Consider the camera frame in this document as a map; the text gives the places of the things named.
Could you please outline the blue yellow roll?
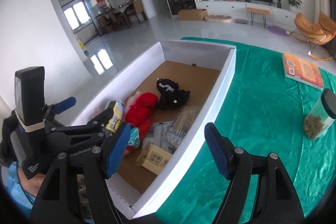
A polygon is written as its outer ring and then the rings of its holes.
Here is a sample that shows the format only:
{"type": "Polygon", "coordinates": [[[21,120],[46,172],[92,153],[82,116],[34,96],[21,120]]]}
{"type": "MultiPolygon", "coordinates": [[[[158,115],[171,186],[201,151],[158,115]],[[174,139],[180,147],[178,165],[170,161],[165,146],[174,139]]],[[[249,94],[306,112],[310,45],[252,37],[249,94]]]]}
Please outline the blue yellow roll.
{"type": "Polygon", "coordinates": [[[104,133],[106,135],[112,135],[120,127],[123,121],[123,116],[125,112],[125,104],[123,101],[110,101],[107,107],[111,107],[113,110],[112,118],[108,121],[107,125],[104,126],[104,133]]]}

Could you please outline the beige barcode packet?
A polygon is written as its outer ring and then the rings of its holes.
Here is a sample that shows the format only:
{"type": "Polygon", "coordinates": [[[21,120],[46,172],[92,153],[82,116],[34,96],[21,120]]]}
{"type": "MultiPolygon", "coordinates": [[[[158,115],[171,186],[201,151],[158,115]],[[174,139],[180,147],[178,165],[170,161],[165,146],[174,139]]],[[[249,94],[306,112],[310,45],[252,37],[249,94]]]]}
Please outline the beige barcode packet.
{"type": "Polygon", "coordinates": [[[171,157],[171,153],[149,142],[143,147],[136,163],[152,173],[159,175],[171,157]]]}

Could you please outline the red knitted soft item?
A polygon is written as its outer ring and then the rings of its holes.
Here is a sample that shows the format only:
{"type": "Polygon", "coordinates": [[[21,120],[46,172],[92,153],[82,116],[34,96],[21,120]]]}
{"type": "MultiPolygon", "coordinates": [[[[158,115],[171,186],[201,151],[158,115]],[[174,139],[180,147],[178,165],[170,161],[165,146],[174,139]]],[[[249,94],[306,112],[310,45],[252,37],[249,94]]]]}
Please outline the red knitted soft item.
{"type": "Polygon", "coordinates": [[[125,114],[125,121],[131,125],[131,128],[138,128],[140,142],[146,137],[154,123],[153,115],[157,102],[158,96],[155,94],[142,93],[125,114]]]}

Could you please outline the cotton swab bag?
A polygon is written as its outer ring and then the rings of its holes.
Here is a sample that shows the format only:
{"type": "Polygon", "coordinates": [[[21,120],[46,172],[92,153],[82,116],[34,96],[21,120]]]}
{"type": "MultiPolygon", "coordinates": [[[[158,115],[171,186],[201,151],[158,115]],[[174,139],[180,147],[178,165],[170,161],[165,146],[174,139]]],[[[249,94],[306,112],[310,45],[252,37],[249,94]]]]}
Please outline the cotton swab bag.
{"type": "Polygon", "coordinates": [[[181,145],[191,126],[194,124],[200,109],[197,106],[183,107],[173,121],[169,122],[168,126],[164,129],[163,144],[169,153],[175,153],[181,145]]]}

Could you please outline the black knitted soft item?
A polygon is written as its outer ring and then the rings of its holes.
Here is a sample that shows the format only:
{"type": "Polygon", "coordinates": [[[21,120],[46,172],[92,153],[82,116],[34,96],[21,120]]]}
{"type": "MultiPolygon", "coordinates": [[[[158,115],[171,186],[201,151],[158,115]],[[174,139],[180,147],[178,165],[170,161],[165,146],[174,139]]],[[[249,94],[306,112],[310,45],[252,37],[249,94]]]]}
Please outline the black knitted soft item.
{"type": "Polygon", "coordinates": [[[157,107],[162,111],[179,109],[190,98],[190,91],[180,89],[179,84],[170,79],[157,79],[156,88],[161,94],[157,107]]]}

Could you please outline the pink striped cloth packet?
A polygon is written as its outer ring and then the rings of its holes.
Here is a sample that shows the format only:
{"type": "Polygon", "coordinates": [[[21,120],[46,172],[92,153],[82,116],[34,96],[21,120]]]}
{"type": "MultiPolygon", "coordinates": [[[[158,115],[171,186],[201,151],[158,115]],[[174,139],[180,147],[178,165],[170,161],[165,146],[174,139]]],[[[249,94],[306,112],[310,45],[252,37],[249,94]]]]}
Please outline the pink striped cloth packet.
{"type": "Polygon", "coordinates": [[[125,114],[129,111],[130,107],[136,103],[136,100],[139,98],[139,96],[142,94],[139,90],[136,91],[135,95],[130,96],[127,99],[126,105],[125,105],[125,114]]]}

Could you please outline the clear jar black lid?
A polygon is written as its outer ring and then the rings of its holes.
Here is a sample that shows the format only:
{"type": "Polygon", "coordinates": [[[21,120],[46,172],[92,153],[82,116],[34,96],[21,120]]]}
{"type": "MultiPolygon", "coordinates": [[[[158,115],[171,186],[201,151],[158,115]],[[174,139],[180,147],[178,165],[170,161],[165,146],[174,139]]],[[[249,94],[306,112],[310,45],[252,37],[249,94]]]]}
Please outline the clear jar black lid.
{"type": "Polygon", "coordinates": [[[335,121],[335,93],[325,88],[303,121],[303,130],[310,140],[317,140],[335,121]]]}

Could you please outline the orange book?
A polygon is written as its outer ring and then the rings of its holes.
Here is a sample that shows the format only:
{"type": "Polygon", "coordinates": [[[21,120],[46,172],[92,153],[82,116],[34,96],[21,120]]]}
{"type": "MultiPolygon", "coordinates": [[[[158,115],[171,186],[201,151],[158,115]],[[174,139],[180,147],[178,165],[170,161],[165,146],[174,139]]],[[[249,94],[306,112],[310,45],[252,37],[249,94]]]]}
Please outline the orange book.
{"type": "Polygon", "coordinates": [[[285,77],[318,90],[324,89],[323,79],[317,65],[286,52],[282,54],[282,63],[285,77]]]}

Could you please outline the dining table with chairs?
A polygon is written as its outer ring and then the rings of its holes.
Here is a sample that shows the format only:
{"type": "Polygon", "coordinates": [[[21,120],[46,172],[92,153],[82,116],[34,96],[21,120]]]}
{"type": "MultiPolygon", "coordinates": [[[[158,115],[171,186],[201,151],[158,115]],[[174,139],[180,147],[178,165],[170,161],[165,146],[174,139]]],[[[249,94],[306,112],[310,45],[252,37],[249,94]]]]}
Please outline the dining table with chairs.
{"type": "Polygon", "coordinates": [[[134,16],[139,24],[148,21],[142,0],[130,0],[118,11],[108,9],[107,12],[96,16],[98,26],[106,32],[120,31],[122,26],[131,28],[131,17],[134,16]]]}

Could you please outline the purple round mat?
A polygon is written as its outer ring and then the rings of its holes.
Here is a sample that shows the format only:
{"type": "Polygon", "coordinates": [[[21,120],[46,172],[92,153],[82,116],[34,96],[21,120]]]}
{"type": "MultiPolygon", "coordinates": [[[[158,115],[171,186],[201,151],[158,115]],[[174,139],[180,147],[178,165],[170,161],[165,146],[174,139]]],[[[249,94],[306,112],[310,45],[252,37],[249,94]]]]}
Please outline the purple round mat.
{"type": "Polygon", "coordinates": [[[286,36],[289,36],[289,32],[281,27],[278,27],[278,26],[267,26],[266,29],[275,34],[275,35],[278,35],[278,36],[283,36],[283,37],[286,37],[286,36]]]}

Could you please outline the orange rocking chair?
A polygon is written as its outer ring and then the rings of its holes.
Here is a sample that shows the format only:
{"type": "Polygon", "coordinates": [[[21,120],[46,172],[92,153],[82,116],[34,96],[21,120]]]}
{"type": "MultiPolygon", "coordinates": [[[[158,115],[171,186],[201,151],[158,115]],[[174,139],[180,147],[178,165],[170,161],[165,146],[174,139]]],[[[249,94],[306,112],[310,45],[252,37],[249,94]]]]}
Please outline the orange rocking chair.
{"type": "Polygon", "coordinates": [[[313,54],[316,46],[324,46],[335,38],[335,20],[329,18],[323,12],[319,13],[318,22],[312,23],[302,13],[297,13],[294,19],[296,29],[289,33],[290,36],[300,42],[308,43],[310,50],[308,55],[317,61],[329,61],[333,57],[317,57],[313,54]]]}

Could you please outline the white tv cabinet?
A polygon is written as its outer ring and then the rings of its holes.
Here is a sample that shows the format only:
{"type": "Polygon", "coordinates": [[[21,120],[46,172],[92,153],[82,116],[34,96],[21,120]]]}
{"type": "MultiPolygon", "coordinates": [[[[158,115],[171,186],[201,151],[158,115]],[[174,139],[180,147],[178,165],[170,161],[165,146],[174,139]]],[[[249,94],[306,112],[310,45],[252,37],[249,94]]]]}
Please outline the white tv cabinet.
{"type": "MultiPolygon", "coordinates": [[[[287,30],[295,29],[295,12],[268,5],[259,5],[255,3],[236,2],[236,1],[201,1],[196,3],[197,9],[206,9],[209,15],[228,15],[234,19],[244,19],[251,22],[251,14],[246,11],[247,7],[268,10],[271,16],[266,17],[267,25],[275,25],[287,30]]],[[[262,16],[256,14],[254,22],[263,23],[262,16]]]]}

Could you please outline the wooden bench stool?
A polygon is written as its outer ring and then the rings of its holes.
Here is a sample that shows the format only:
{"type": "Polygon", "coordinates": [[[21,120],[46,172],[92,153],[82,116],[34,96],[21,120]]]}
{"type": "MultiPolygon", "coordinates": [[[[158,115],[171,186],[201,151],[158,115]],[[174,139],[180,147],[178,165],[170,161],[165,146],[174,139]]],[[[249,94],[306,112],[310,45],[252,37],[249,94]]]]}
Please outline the wooden bench stool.
{"type": "Polygon", "coordinates": [[[271,12],[268,10],[263,10],[263,9],[256,9],[256,8],[252,8],[252,7],[247,7],[246,11],[249,12],[251,14],[251,25],[253,25],[254,23],[254,17],[256,14],[259,14],[262,16],[262,23],[264,28],[266,28],[266,17],[267,16],[271,16],[271,12]]]}

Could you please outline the round beige floor cushion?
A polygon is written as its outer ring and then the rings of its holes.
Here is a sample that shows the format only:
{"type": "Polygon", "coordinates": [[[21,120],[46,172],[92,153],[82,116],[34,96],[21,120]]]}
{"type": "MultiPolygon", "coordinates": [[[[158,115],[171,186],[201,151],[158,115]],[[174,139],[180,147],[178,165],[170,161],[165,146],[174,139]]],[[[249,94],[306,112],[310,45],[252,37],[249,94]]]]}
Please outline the round beige floor cushion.
{"type": "Polygon", "coordinates": [[[207,15],[205,16],[204,20],[209,23],[221,23],[227,24],[233,21],[231,16],[224,16],[224,15],[207,15]]]}

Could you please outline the potted green plant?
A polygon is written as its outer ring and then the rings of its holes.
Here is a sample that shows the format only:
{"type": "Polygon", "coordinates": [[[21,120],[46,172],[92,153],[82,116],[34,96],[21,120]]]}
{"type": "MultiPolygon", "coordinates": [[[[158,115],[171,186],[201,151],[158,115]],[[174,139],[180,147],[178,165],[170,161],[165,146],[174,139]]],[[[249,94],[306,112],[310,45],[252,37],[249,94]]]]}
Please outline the potted green plant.
{"type": "Polygon", "coordinates": [[[298,12],[301,9],[302,0],[285,0],[288,2],[291,12],[298,12]]]}

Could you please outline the brown cardboard box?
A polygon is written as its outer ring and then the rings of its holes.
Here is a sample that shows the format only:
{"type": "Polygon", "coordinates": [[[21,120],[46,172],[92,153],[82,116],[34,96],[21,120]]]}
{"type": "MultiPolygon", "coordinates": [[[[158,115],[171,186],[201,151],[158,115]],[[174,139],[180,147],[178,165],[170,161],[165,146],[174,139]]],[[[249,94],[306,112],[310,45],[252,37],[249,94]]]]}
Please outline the brown cardboard box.
{"type": "Polygon", "coordinates": [[[178,19],[182,21],[204,21],[207,15],[208,12],[206,9],[180,10],[178,19]]]}

